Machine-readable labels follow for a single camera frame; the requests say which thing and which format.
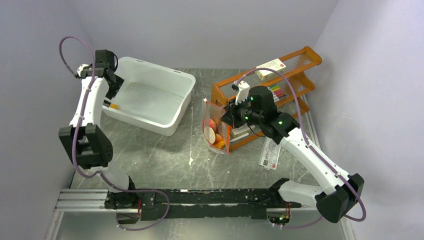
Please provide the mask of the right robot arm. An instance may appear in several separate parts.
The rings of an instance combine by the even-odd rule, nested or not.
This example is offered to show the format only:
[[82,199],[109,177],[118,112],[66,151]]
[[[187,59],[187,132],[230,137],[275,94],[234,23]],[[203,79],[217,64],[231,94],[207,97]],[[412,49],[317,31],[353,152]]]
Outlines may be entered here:
[[338,223],[362,202],[363,177],[348,173],[326,156],[298,120],[278,111],[273,93],[267,87],[239,84],[232,88],[238,93],[229,101],[220,120],[236,128],[258,127],[267,138],[295,156],[318,183],[313,186],[282,178],[271,187],[269,199],[275,207],[288,202],[315,207],[324,219]]

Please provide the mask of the red peach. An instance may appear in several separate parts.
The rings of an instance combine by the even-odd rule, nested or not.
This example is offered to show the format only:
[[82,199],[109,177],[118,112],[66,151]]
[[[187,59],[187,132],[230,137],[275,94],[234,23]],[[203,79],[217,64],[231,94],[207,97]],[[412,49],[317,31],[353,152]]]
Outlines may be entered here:
[[210,128],[212,128],[215,132],[218,131],[217,123],[213,119],[209,119],[208,125]]

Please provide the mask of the orange peach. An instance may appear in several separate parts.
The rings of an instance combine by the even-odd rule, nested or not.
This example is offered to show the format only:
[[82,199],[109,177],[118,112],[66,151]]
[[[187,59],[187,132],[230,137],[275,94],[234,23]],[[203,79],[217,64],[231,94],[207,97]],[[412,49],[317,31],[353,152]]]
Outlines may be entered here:
[[223,141],[223,140],[224,140],[224,138],[220,134],[218,134],[218,133],[215,134],[214,144],[219,143],[220,141]]

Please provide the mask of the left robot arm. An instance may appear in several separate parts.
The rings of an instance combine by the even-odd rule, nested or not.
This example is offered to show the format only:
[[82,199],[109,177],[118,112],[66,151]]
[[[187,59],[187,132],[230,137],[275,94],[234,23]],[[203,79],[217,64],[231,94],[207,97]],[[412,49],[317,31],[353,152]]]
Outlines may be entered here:
[[82,64],[76,76],[81,79],[77,109],[69,125],[59,129],[58,137],[76,172],[84,178],[99,176],[107,184],[106,209],[141,206],[132,179],[113,161],[113,146],[101,130],[104,106],[109,106],[124,80],[115,74],[116,55],[106,49],[95,51],[94,64]]

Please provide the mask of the clear zip top bag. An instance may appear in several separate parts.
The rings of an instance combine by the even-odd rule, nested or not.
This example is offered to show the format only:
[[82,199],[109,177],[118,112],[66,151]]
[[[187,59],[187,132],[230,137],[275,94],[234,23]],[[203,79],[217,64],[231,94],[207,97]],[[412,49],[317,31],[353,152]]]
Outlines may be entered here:
[[219,105],[209,102],[206,98],[202,100],[204,112],[201,123],[203,139],[207,148],[216,154],[230,154],[230,126],[221,121],[226,110]]

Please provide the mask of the dark orange fruit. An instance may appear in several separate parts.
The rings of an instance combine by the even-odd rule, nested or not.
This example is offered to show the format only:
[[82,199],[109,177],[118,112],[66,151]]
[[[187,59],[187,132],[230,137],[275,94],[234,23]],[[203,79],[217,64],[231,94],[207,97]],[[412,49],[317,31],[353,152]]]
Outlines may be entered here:
[[221,139],[220,141],[216,141],[213,145],[216,148],[224,149],[226,147],[226,141],[224,139]]

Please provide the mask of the yellow orange fruit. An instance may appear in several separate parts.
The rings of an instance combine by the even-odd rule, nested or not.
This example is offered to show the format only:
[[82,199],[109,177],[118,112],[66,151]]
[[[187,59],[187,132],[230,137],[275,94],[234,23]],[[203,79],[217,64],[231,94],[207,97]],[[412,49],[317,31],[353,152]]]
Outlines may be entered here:
[[110,104],[109,107],[112,108],[112,109],[115,109],[115,110],[119,109],[119,106],[116,105],[116,104]]

